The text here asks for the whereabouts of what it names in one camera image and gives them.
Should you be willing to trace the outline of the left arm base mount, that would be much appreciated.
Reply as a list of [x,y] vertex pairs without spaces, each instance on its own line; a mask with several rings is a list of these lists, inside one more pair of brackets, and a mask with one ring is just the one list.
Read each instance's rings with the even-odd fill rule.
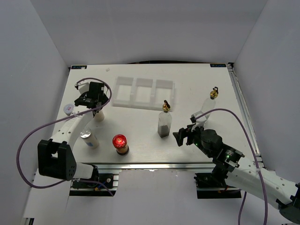
[[115,173],[100,173],[97,183],[81,182],[78,180],[71,182],[70,196],[85,197],[113,197],[116,193],[119,182],[119,175]]

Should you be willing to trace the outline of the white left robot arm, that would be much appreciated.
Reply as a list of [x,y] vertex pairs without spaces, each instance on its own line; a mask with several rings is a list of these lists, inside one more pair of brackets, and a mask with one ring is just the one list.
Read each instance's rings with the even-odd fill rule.
[[87,91],[80,91],[73,104],[64,106],[67,118],[62,127],[37,146],[40,175],[66,181],[82,179],[88,187],[98,184],[95,166],[76,162],[73,147],[86,125],[109,103],[111,98],[105,94],[105,88],[111,90],[101,80],[89,82]]

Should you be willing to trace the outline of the white blue-label silver-lid shaker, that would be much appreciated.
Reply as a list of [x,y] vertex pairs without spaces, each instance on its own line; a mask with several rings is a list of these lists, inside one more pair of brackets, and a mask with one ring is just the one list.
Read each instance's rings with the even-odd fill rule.
[[80,133],[81,139],[87,144],[92,149],[95,149],[99,146],[99,141],[92,132],[91,129],[85,128],[81,133]]

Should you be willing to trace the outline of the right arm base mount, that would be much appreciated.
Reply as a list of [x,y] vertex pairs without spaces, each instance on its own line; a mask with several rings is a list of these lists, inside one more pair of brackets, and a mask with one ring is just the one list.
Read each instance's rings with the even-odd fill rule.
[[241,190],[226,185],[224,182],[214,181],[210,173],[196,173],[194,176],[198,199],[238,199]]

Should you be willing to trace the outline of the beige powder silver-lid jar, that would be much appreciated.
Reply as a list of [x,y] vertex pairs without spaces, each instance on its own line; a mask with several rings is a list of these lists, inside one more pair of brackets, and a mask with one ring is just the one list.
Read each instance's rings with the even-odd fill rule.
[[104,113],[103,113],[102,110],[94,111],[94,112],[93,112],[93,115],[94,115],[94,120],[95,120],[96,122],[101,122],[101,121],[103,121],[104,118],[105,118],[105,115],[104,115]]

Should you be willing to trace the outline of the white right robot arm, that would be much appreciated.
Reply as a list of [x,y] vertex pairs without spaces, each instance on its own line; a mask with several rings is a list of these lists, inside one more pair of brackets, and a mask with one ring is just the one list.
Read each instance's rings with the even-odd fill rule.
[[215,164],[211,173],[196,174],[194,179],[198,188],[234,187],[246,191],[279,210],[289,221],[300,222],[300,186],[276,174],[257,168],[254,161],[242,152],[223,143],[222,137],[213,129],[189,125],[174,132],[177,145],[195,145]]

